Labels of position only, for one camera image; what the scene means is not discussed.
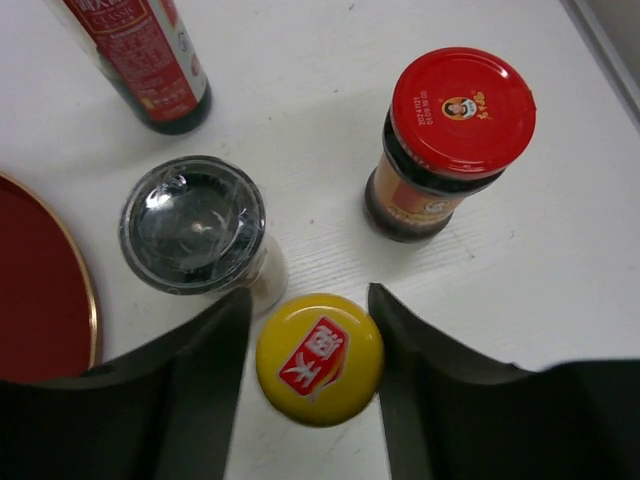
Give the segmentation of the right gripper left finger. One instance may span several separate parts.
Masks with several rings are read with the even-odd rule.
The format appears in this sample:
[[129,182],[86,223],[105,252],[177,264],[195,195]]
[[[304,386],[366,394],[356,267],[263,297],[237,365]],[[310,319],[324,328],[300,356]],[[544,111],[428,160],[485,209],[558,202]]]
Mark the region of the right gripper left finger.
[[236,289],[77,377],[1,385],[5,479],[220,479],[249,343]]

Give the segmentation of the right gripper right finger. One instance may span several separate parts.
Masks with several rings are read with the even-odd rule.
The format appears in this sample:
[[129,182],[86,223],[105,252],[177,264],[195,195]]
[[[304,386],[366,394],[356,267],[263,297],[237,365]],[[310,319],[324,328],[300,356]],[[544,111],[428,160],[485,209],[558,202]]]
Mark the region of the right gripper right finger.
[[439,331],[379,283],[368,310],[384,341],[378,387],[394,479],[635,479],[639,363],[529,371]]

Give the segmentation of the green-label sauce bottle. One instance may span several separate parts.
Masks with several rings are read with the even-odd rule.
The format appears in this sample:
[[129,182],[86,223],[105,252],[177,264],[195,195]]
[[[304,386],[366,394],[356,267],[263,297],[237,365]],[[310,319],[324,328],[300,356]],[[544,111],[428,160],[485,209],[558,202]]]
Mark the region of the green-label sauce bottle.
[[255,366],[266,400],[290,420],[332,427],[373,399],[384,369],[384,344],[371,316],[329,293],[293,298],[265,322]]

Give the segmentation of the grey-lid pepper grinder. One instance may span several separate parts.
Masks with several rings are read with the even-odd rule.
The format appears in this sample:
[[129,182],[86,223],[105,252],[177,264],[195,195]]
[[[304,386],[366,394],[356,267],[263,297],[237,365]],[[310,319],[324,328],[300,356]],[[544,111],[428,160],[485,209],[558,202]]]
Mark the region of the grey-lid pepper grinder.
[[141,177],[123,206],[118,237],[133,273],[167,294],[220,297],[246,287],[261,315],[287,287],[259,187],[217,157],[180,157]]

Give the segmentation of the dark soy sauce bottle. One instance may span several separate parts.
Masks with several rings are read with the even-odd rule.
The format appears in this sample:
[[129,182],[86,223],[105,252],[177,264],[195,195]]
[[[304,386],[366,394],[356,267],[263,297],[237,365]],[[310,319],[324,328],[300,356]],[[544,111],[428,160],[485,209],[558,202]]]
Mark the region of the dark soy sauce bottle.
[[209,116],[212,92],[173,1],[49,1],[134,115],[165,135]]

